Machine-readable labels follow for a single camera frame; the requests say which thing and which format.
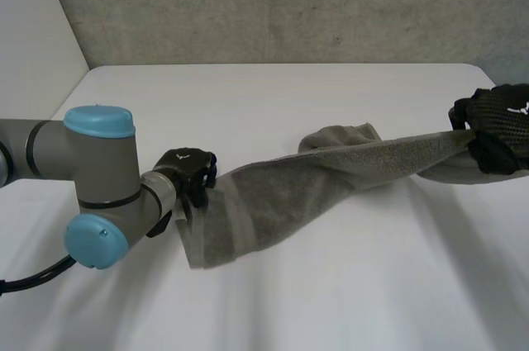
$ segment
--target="light blue joint cap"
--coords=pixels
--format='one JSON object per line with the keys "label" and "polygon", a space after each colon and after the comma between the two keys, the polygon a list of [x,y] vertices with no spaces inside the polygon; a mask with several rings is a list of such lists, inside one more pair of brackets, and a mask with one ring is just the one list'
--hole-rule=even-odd
{"label": "light blue joint cap", "polygon": [[81,106],[69,110],[64,126],[82,135],[123,139],[136,133],[132,113],[122,107]]}
{"label": "light blue joint cap", "polygon": [[125,235],[110,221],[91,213],[77,215],[64,234],[64,245],[77,262],[88,268],[109,268],[129,250]]}

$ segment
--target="gray wall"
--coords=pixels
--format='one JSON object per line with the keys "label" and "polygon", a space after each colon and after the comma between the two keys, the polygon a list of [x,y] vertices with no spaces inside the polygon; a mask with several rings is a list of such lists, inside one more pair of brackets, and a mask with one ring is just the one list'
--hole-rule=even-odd
{"label": "gray wall", "polygon": [[103,64],[464,62],[529,81],[529,0],[60,0]]}

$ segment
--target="table surface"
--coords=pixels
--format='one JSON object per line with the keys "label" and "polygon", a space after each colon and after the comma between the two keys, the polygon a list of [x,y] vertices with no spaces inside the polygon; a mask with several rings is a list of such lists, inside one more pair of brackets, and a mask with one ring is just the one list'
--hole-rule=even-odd
{"label": "table surface", "polygon": [[[323,126],[383,139],[450,129],[453,101],[493,84],[466,64],[103,67],[59,109],[133,112],[141,171],[170,148],[225,173],[296,151]],[[528,179],[475,187],[418,177],[355,195],[283,243],[191,270],[173,226],[103,271],[74,266],[0,300],[6,350],[509,350],[529,344]],[[0,192],[0,269],[64,256],[72,183]]]}

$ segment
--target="gray towel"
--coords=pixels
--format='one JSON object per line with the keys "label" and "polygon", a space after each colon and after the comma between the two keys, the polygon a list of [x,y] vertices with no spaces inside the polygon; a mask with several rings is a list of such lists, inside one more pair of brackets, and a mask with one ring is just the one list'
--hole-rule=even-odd
{"label": "gray towel", "polygon": [[481,173],[466,151],[471,130],[381,140],[371,124],[329,126],[306,136],[298,154],[221,176],[209,206],[177,215],[189,265],[210,268],[288,238],[351,195],[418,173],[444,183],[491,183],[525,176]]}

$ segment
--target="concrete wall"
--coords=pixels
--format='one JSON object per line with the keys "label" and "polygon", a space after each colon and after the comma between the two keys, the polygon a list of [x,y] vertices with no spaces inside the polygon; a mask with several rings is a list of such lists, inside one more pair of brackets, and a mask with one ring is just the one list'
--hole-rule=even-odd
{"label": "concrete wall", "polygon": [[87,72],[59,0],[0,0],[0,118],[51,118]]}
{"label": "concrete wall", "polygon": [[529,79],[529,0],[60,0],[102,64],[463,62]]}

